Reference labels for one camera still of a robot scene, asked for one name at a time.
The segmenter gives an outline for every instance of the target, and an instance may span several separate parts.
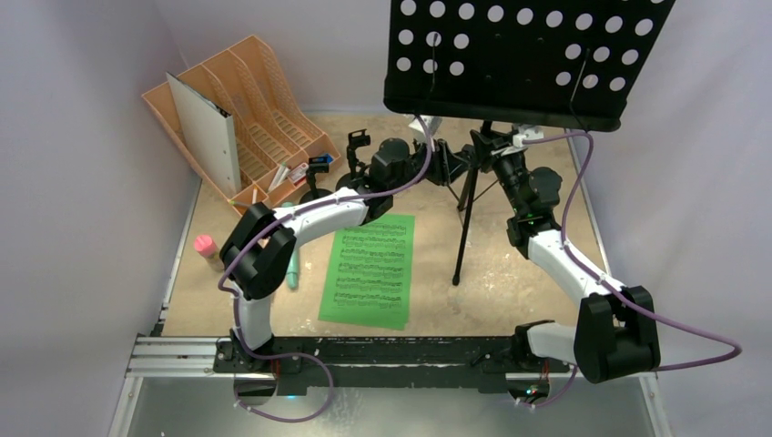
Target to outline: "robotic arm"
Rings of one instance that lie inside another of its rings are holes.
[[[284,280],[295,248],[338,229],[373,221],[391,208],[393,198],[344,200],[356,194],[392,189],[418,174],[429,147],[413,141],[414,153],[398,138],[381,143],[373,156],[369,175],[350,188],[331,194],[335,203],[298,214],[299,208],[268,209],[263,204],[251,206],[234,229],[220,253],[228,266],[258,232],[277,217],[290,216],[269,234],[265,246],[255,246],[233,270],[230,279],[238,286],[240,331],[242,340],[257,351],[271,338],[270,295]],[[524,367],[544,358],[576,364],[590,382],[607,381],[625,375],[648,371],[659,364],[656,327],[638,313],[629,310],[600,281],[589,277],[565,253],[560,226],[555,222],[553,207],[559,203],[561,178],[549,168],[529,170],[525,165],[524,147],[518,147],[518,136],[501,134],[483,127],[472,131],[473,145],[453,154],[442,140],[436,142],[432,167],[425,178],[436,185],[447,185],[465,170],[464,163],[472,154],[480,159],[483,172],[494,171],[514,212],[507,220],[510,243],[521,254],[542,268],[579,307],[576,327],[542,320],[518,326],[513,336],[512,354]],[[330,197],[314,200],[321,202]],[[627,288],[609,278],[587,257],[572,247],[575,257],[592,266],[605,279],[634,303],[653,311],[652,299],[642,287]]]

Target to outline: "pink bottle cap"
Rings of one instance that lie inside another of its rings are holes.
[[[196,248],[196,252],[204,258],[209,258],[217,253],[217,244],[207,234],[199,235],[196,237],[196,241],[193,242],[193,247]]]

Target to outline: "table top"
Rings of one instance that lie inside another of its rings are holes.
[[[367,128],[372,145],[358,150],[369,162],[387,137],[411,138],[408,120],[398,115],[312,115],[311,121],[327,132],[345,158],[347,134]],[[443,120],[437,137],[447,140],[453,151],[471,143],[469,131],[480,122]],[[501,125],[494,129],[506,130]],[[560,129],[546,129],[558,135]],[[561,205],[576,181],[574,162],[565,140],[532,147],[526,153],[528,167],[549,167],[563,178]],[[347,166],[324,178],[319,186],[334,190]],[[495,182],[495,175],[481,174],[478,193]],[[453,188],[461,192],[463,177]],[[330,262],[333,235],[316,239],[300,248],[300,287],[284,284],[273,295],[271,326],[276,335],[310,336],[453,336],[512,335],[514,327],[529,321],[552,319],[574,325],[577,308],[541,269],[524,259],[506,238],[506,220],[513,213],[497,187],[480,197],[472,208],[463,261],[461,284],[454,287],[455,267],[462,215],[447,188],[421,183],[398,194],[390,213],[415,216],[412,258],[410,319],[405,330],[348,325],[318,320],[321,294]],[[584,199],[577,193],[568,218],[568,237],[592,262],[603,266]],[[201,185],[195,210],[185,237],[177,277],[168,305],[164,336],[226,336],[233,322],[231,299],[217,289],[219,274],[193,249],[199,234],[209,234],[221,245],[239,221],[239,215],[206,183]]]

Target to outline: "wooden organizer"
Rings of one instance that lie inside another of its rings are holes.
[[[330,137],[300,112],[273,50],[256,36],[178,77],[233,115],[242,186],[235,197],[223,194],[188,151],[169,84],[156,86],[142,98],[190,166],[224,199],[249,204],[252,191],[257,188],[258,202],[274,208],[282,202],[297,200],[307,190],[305,182],[294,185],[285,179],[269,191],[280,163],[295,168],[311,157],[327,153],[332,157],[330,172],[340,166],[340,152]],[[324,177],[319,174],[317,180]],[[233,208],[239,214],[245,212],[243,207]]]

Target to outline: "green paper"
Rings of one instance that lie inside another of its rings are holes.
[[[335,233],[319,320],[404,330],[415,217],[386,214]]]

